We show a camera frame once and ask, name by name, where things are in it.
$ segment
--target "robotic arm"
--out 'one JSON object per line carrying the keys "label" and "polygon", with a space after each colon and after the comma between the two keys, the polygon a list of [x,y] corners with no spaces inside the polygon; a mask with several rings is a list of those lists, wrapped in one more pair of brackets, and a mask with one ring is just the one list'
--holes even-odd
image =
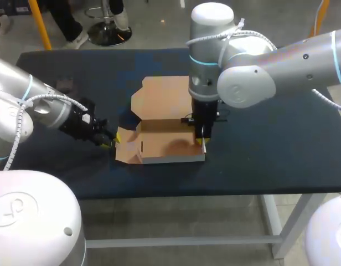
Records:
{"label": "robotic arm", "polygon": [[341,84],[341,30],[276,50],[262,34],[239,30],[230,7],[192,11],[189,93],[198,140],[211,138],[218,100],[248,108],[275,95]]}
{"label": "robotic arm", "polygon": [[[12,148],[20,104],[44,94],[67,98],[51,86],[0,59],[0,162],[9,155]],[[95,145],[111,147],[113,140],[118,142],[117,133],[109,129],[107,120],[95,116],[95,104],[85,98],[79,99],[79,103],[87,110],[83,111],[66,100],[35,100],[33,106],[23,113],[20,141],[30,136],[34,120],[59,129],[74,139],[92,141]]]}

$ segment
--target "white cable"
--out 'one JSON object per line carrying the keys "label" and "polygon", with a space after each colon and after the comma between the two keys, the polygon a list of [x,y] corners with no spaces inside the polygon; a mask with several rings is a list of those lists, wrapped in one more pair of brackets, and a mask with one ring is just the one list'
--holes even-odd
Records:
{"label": "white cable", "polygon": [[224,44],[222,45],[222,48],[221,48],[221,52],[220,52],[220,55],[219,55],[219,66],[222,65],[222,59],[224,57],[224,54],[225,54],[225,51],[228,47],[228,44],[229,44],[229,40],[230,38],[232,37],[232,35],[237,31],[237,30],[242,30],[244,26],[244,18],[241,18],[241,21],[239,21],[238,25],[235,27],[235,29],[233,30],[232,33],[229,33],[229,35],[226,37],[226,39],[224,40]]}
{"label": "white cable", "polygon": [[217,35],[210,35],[210,36],[205,36],[205,37],[200,37],[200,38],[195,38],[195,39],[192,39],[188,42],[186,42],[185,44],[187,46],[190,46],[194,43],[199,43],[199,42],[203,42],[203,41],[206,41],[206,40],[213,40],[213,39],[224,39],[228,36],[256,36],[256,37],[259,37],[259,38],[262,38],[264,39],[265,41],[268,42],[268,44],[273,47],[273,49],[276,49],[275,45],[268,39],[266,38],[263,34],[259,33],[259,32],[255,32],[254,30],[236,30],[234,33],[231,31],[231,29],[228,29],[220,34],[217,34]]}
{"label": "white cable", "polygon": [[[37,95],[37,96],[34,96],[34,97],[31,97],[27,100],[28,103],[30,102],[33,102],[35,100],[38,100],[38,99],[45,99],[45,98],[48,98],[48,99],[59,99],[59,100],[62,100],[62,101],[68,101],[74,105],[76,105],[79,109],[81,109],[82,111],[87,111],[88,109],[81,105],[78,101],[75,101],[67,96],[62,96],[62,95],[53,95],[53,94],[40,94],[40,95]],[[24,111],[25,109],[27,108],[28,106],[26,104],[23,104],[18,113],[17,113],[17,130],[15,132],[15,138],[14,138],[14,143],[13,143],[13,147],[12,147],[12,150],[11,150],[11,153],[9,154],[9,157],[8,157],[8,161],[4,167],[4,171],[8,171],[12,165],[12,162],[14,160],[14,157],[16,155],[16,152],[17,152],[17,149],[18,149],[18,145],[19,145],[19,140],[20,140],[20,135],[22,133],[22,120],[23,120],[23,114],[24,114]]]}
{"label": "white cable", "polygon": [[233,36],[255,36],[259,37],[263,40],[265,40],[274,50],[276,50],[276,46],[268,39],[266,38],[263,34],[259,32],[255,32],[254,30],[240,30],[238,32],[235,32]]}
{"label": "white cable", "polygon": [[321,1],[321,3],[318,6],[317,12],[316,12],[316,17],[314,18],[314,36],[316,36],[316,32],[317,32],[317,18],[318,18],[318,13],[321,10],[321,7],[324,3],[324,0]]}
{"label": "white cable", "polygon": [[336,104],[335,102],[329,100],[327,97],[325,97],[322,93],[320,93],[318,90],[313,89],[312,90],[314,94],[316,94],[318,97],[320,97],[323,101],[325,101],[327,104],[331,105],[332,107],[338,109],[341,111],[341,105]]}

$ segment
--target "table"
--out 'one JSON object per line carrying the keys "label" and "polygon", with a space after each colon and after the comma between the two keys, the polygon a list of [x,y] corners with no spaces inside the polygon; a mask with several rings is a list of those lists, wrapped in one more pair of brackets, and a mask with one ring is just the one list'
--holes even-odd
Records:
{"label": "table", "polygon": [[[187,49],[62,50],[25,53],[17,65],[52,86],[73,77],[74,93],[95,101],[97,116],[131,129],[138,120],[130,98],[142,79],[187,75],[189,54]],[[228,118],[214,126],[206,162],[172,165],[125,165],[108,151],[36,123],[13,168],[59,177],[78,199],[263,195],[270,236],[119,239],[87,241],[87,246],[273,243],[274,257],[283,258],[325,193],[341,192],[340,115],[307,91],[231,109]],[[279,193],[305,193],[283,230],[271,195]]]}

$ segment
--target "table frame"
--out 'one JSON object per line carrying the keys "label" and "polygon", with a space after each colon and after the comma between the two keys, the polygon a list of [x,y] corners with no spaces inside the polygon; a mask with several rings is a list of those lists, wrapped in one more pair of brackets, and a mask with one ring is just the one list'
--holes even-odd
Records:
{"label": "table frame", "polygon": [[274,259],[283,259],[322,204],[326,193],[303,194],[282,228],[273,195],[260,199],[270,235],[238,237],[177,237],[87,240],[87,248],[159,247],[173,245],[272,244]]}

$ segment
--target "cardboard flap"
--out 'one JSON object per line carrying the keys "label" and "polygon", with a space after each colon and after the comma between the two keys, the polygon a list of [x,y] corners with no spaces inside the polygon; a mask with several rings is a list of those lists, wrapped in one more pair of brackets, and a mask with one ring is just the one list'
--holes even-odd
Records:
{"label": "cardboard flap", "polygon": [[131,164],[142,163],[137,156],[137,148],[140,145],[139,133],[122,127],[118,127],[117,131],[120,134],[121,142],[116,144],[115,160]]}
{"label": "cardboard flap", "polygon": [[152,76],[131,97],[131,110],[142,120],[180,119],[192,113],[188,76]]}

